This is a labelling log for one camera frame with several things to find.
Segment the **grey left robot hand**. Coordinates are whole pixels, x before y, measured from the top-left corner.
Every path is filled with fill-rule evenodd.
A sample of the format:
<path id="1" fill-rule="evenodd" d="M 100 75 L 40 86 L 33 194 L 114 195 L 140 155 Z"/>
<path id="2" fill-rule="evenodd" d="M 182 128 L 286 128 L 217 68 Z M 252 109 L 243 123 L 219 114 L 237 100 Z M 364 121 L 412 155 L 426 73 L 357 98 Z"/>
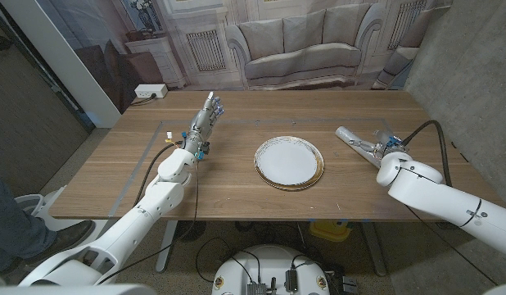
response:
<path id="1" fill-rule="evenodd" d="M 223 113 L 224 107 L 220 102 L 220 97 L 216 97 L 213 92 L 210 92 L 203 108 L 192 118 L 182 148 L 192 154 L 198 152 L 208 154 L 210 150 L 209 137 L 216 121 Z"/>

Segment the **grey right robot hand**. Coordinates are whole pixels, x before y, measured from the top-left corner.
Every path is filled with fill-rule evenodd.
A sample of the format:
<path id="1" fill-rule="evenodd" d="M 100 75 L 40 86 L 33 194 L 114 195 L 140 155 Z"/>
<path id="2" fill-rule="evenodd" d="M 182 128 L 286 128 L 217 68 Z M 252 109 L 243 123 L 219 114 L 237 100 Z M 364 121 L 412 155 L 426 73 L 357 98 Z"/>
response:
<path id="1" fill-rule="evenodd" d="M 380 166 L 381 159 L 389 153 L 408 152 L 408 148 L 403 144 L 402 140 L 391 131 L 377 130 L 374 135 L 377 139 L 376 143 L 370 143 L 355 137 L 354 139 L 349 139 L 348 144 L 359 155 L 376 167 Z"/>

